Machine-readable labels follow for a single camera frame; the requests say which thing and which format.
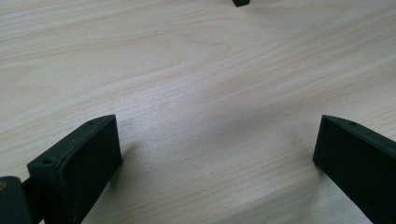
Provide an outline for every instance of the black 3d-printed part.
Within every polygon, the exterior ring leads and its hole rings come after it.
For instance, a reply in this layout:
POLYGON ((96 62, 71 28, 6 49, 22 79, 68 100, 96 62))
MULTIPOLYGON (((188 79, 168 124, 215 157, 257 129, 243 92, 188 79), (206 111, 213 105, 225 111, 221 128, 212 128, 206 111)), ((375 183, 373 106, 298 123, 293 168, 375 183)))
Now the black 3d-printed part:
POLYGON ((314 163, 373 223, 396 223, 396 143, 356 122, 323 116, 314 163))
POLYGON ((29 162, 30 177, 22 185, 17 177, 2 177, 12 192, 3 189, 0 198, 6 197, 7 204, 15 201, 7 211, 0 210, 0 220, 7 220, 1 223, 30 224, 42 218, 46 224, 81 223, 121 163, 116 117, 90 120, 29 162), (25 211, 31 221, 19 221, 25 211))
POLYGON ((233 3, 236 7, 242 7, 248 5, 250 3, 250 0, 233 0, 233 3))
POLYGON ((15 176, 0 177, 0 223, 34 223, 21 181, 15 176))

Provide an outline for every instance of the screw hole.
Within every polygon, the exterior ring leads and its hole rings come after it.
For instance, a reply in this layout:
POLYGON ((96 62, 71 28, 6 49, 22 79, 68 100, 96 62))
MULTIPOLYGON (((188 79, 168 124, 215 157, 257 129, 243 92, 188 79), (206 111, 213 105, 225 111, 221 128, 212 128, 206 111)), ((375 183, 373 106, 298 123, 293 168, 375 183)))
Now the screw hole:
POLYGON ((0 182, 0 191, 7 187, 7 182, 0 182))
POLYGON ((43 160, 43 164, 44 165, 55 163, 55 162, 56 162, 56 159, 53 158, 53 157, 49 157, 49 158, 46 158, 46 159, 43 160))

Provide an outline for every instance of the table surface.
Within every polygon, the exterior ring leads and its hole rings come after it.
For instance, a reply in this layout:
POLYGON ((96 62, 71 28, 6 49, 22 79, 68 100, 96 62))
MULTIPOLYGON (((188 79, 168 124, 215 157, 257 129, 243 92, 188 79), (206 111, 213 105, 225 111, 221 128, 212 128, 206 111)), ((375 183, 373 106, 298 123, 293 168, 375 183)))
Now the table surface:
POLYGON ((396 139, 393 0, 3 1, 0 175, 116 114, 84 223, 370 223, 312 162, 323 114, 396 139))

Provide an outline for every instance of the black object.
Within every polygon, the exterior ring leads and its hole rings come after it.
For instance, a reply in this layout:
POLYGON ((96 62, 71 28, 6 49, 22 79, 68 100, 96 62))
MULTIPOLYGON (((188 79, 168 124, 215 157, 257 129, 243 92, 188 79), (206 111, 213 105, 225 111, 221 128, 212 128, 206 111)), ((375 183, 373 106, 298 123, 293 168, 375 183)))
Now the black object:
POLYGON ((29 162, 23 184, 0 177, 0 223, 81 223, 121 163, 116 116, 92 119, 29 162))
POLYGON ((396 223, 396 143, 356 122, 323 116, 314 163, 373 223, 396 223))
POLYGON ((233 0, 233 3, 236 7, 242 7, 248 5, 250 3, 250 0, 233 0))

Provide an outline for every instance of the wooden table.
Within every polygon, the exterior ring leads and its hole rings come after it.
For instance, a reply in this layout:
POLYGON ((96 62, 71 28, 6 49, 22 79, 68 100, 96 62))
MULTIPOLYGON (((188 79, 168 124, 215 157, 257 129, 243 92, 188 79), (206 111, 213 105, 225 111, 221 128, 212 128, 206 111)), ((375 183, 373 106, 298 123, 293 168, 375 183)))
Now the wooden table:
POLYGON ((0 3, 0 175, 116 114, 84 223, 370 223, 312 162, 322 114, 396 139, 396 3, 0 3))

